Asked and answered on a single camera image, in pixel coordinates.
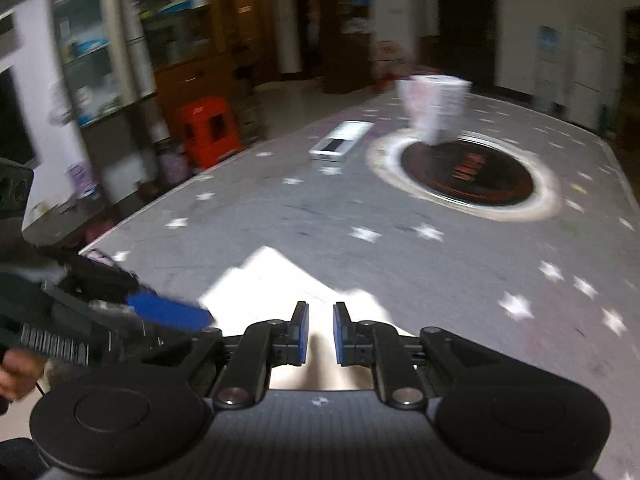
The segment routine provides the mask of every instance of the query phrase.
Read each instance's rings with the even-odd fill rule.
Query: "round black base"
[[[470,140],[416,142],[402,152],[401,165],[421,186],[469,204],[514,205],[534,190],[529,171],[515,158]]]
[[[50,466],[127,476],[180,455],[210,419],[184,378],[164,367],[131,364],[60,384],[34,407],[30,430]]]

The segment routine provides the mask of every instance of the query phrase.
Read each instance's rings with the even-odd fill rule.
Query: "doorway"
[[[280,78],[271,0],[232,0],[241,40],[239,59],[253,86]]]
[[[320,73],[320,0],[295,0],[298,44],[306,78]]]
[[[436,63],[444,73],[494,85],[497,0],[438,0],[440,41]]]

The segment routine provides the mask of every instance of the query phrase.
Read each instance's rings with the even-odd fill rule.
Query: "wooden cabinet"
[[[231,54],[223,52],[155,72],[158,103],[172,136],[180,137],[175,113],[181,106],[206,96],[222,96],[229,102],[239,97],[236,67]]]

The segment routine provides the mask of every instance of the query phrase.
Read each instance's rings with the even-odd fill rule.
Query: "black device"
[[[7,28],[12,30],[13,26],[10,15],[0,20],[0,37],[3,32],[9,36],[11,32]],[[0,72],[0,157],[26,164],[35,154],[24,126],[12,72],[12,68]]]
[[[334,306],[342,366],[373,390],[270,390],[306,359],[308,305],[242,336],[201,332],[46,394],[46,480],[594,479],[609,413],[586,388],[435,327],[399,336]]]
[[[0,219],[24,217],[32,183],[32,170],[0,158]],[[160,298],[114,262],[105,264],[66,249],[38,250],[66,275],[59,283],[36,283],[0,272],[0,362],[7,348],[26,348],[55,362],[89,369],[162,346],[192,330],[151,321],[149,312],[156,301],[165,308],[189,306]],[[142,316],[126,306],[132,298],[146,308]],[[201,328],[213,321],[208,312],[193,310],[198,316],[192,316],[192,325]],[[0,415],[7,409],[0,397]]]

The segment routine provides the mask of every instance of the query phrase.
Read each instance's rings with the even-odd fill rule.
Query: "metal screw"
[[[398,388],[391,394],[393,400],[399,404],[408,406],[410,404],[417,404],[424,399],[424,394],[416,388]]]
[[[220,402],[224,402],[225,404],[241,404],[248,399],[249,393],[246,390],[242,388],[236,388],[235,386],[220,390],[218,393],[218,400]]]

